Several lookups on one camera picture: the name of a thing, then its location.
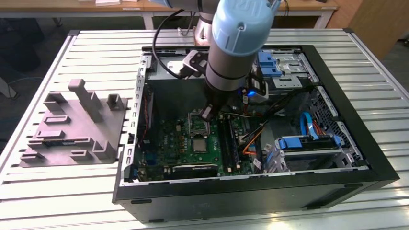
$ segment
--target floor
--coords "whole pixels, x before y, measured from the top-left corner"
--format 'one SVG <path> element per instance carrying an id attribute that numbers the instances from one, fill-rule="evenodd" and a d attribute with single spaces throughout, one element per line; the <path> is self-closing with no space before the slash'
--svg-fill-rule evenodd
<path id="1" fill-rule="evenodd" d="M 154 18 L 157 26 L 161 17 Z M 62 26 L 55 27 L 50 18 L 37 19 L 45 40 L 34 45 L 37 55 L 41 59 L 39 67 L 30 72 L 18 73 L 3 66 L 3 61 L 0 59 L 0 73 L 6 82 L 19 78 L 41 78 L 45 76 L 50 63 L 63 43 L 66 33 L 71 29 L 79 30 L 119 30 L 119 29 L 143 29 L 143 23 L 139 17 L 117 17 L 117 18 L 62 18 Z M 174 29 L 178 26 L 186 28 L 189 20 L 178 18 L 169 22 L 166 29 Z M 390 53 L 384 57 L 382 64 L 400 82 L 404 89 L 409 90 L 409 48 L 402 42 L 396 42 Z M 30 99 L 35 93 L 41 80 L 21 80 L 11 87 L 18 92 L 18 97 L 13 100 L 0 95 L 0 153 L 6 144 L 5 140 L 10 137 L 13 130 L 18 124 L 25 109 L 30 103 Z"/>

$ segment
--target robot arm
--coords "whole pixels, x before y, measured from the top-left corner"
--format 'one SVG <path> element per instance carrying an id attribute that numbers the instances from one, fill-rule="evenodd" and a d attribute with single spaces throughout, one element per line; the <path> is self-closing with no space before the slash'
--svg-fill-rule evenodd
<path id="1" fill-rule="evenodd" d="M 255 54 L 269 35 L 281 0 L 150 0 L 170 7 L 213 13 L 210 48 L 206 60 L 197 51 L 187 55 L 190 68 L 205 75 L 206 106 L 201 118 L 209 121 L 229 97 L 245 84 Z"/>

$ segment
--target black computer chassis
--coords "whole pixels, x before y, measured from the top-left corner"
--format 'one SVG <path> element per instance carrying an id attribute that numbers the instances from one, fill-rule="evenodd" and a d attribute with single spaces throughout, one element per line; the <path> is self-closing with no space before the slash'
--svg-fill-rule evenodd
<path id="1" fill-rule="evenodd" d="M 161 48 L 206 49 L 202 46 Z M 121 153 L 111 202 L 121 204 L 139 222 L 210 219 L 328 208 L 362 191 L 380 188 L 399 179 L 314 46 L 263 48 L 300 48 L 338 111 L 339 116 L 335 119 L 346 125 L 364 156 L 360 164 L 368 165 L 368 170 L 119 187 Z"/>

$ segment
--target wooden table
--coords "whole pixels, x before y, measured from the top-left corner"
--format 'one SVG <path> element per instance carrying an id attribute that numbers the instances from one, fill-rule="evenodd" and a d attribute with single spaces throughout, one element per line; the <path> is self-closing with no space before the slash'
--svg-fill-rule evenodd
<path id="1" fill-rule="evenodd" d="M 331 13 L 338 9 L 334 0 L 326 3 L 315 0 L 287 0 L 288 16 L 319 16 L 314 28 L 326 27 Z M 169 9 L 147 0 L 122 2 L 119 5 L 95 7 L 93 1 L 77 0 L 0 0 L 0 17 L 2 18 L 59 18 L 59 17 L 123 17 L 143 18 L 145 28 L 153 29 L 151 17 L 167 16 L 175 9 Z M 285 3 L 281 3 L 278 15 L 283 15 Z"/>

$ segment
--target motherboard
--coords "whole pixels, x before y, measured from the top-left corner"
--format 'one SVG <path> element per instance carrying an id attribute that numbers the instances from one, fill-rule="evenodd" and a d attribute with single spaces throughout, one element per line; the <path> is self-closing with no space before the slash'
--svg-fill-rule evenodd
<path id="1" fill-rule="evenodd" d="M 237 152 L 245 122 L 221 115 L 207 123 L 195 111 L 186 118 L 161 120 L 157 151 L 145 155 L 146 180 L 251 174 L 251 162 Z"/>

